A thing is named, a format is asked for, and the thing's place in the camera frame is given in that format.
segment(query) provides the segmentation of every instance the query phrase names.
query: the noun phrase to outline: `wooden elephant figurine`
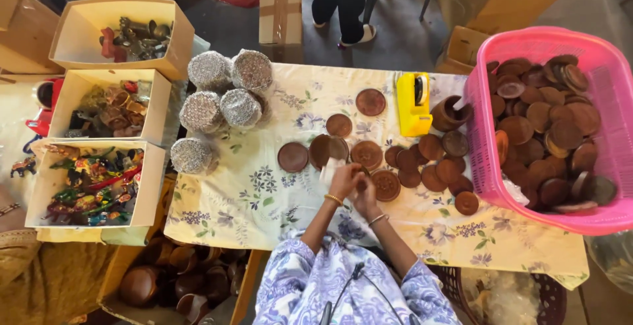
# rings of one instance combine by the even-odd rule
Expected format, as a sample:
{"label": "wooden elephant figurine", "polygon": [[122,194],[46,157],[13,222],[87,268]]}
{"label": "wooden elephant figurine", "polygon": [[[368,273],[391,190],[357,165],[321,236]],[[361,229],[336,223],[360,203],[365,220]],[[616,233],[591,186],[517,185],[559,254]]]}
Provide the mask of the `wooden elephant figurine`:
{"label": "wooden elephant figurine", "polygon": [[31,174],[35,174],[36,173],[35,166],[36,166],[36,157],[35,156],[27,157],[22,162],[15,163],[11,167],[11,178],[13,178],[13,173],[15,172],[18,172],[20,177],[24,177],[25,170],[31,172]]}

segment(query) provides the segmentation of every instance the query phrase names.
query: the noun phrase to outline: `yellow tape dispenser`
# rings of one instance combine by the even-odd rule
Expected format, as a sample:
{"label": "yellow tape dispenser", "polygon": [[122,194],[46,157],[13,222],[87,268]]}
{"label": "yellow tape dispenser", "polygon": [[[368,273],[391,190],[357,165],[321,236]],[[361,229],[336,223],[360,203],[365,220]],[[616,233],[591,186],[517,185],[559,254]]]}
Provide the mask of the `yellow tape dispenser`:
{"label": "yellow tape dispenser", "polygon": [[427,73],[405,73],[396,83],[400,134],[407,137],[429,133],[433,117],[429,113],[430,80]]}

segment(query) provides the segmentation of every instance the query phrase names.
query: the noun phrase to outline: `blue floral dress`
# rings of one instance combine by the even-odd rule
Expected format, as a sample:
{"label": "blue floral dress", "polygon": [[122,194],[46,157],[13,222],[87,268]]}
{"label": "blue floral dress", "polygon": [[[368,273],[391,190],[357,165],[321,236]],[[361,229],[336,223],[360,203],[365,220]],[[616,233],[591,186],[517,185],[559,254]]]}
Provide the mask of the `blue floral dress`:
{"label": "blue floral dress", "polygon": [[[365,248],[349,245],[334,234],[325,236],[314,255],[290,231],[272,252],[257,291],[257,312],[253,324],[318,324],[325,304],[336,304],[345,283],[359,262],[362,272],[389,299],[404,324],[417,315],[421,324],[460,324],[439,280],[429,268],[416,262],[403,279],[393,279],[385,264]],[[367,278],[361,276],[347,286],[334,309],[331,324],[400,324],[385,298]]]}

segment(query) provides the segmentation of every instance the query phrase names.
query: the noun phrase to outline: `pink plastic basket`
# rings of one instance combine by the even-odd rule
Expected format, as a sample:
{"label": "pink plastic basket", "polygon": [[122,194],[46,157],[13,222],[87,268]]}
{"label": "pink plastic basket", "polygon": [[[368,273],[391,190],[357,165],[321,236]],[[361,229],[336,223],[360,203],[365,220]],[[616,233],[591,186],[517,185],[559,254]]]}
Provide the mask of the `pink plastic basket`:
{"label": "pink plastic basket", "polygon": [[[578,56],[578,68],[589,79],[588,93],[602,118],[600,131],[594,136],[599,154],[595,171],[619,188],[608,206],[566,216],[533,212],[514,201],[503,186],[486,74],[486,62],[526,57],[544,64],[560,54]],[[475,109],[468,123],[475,191],[492,205],[570,232],[604,235],[633,229],[632,88],[629,63],[603,39],[559,27],[531,27],[488,38],[479,48],[477,66],[465,85],[466,101]]]}

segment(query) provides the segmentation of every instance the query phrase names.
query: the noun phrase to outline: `brown cloth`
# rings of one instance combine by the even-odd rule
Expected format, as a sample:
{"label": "brown cloth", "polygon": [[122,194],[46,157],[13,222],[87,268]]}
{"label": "brown cloth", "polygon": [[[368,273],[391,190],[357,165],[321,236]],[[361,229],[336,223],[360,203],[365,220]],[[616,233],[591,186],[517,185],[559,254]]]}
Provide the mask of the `brown cloth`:
{"label": "brown cloth", "polygon": [[0,234],[0,324],[59,325],[98,309],[115,249],[41,243],[33,230]]}

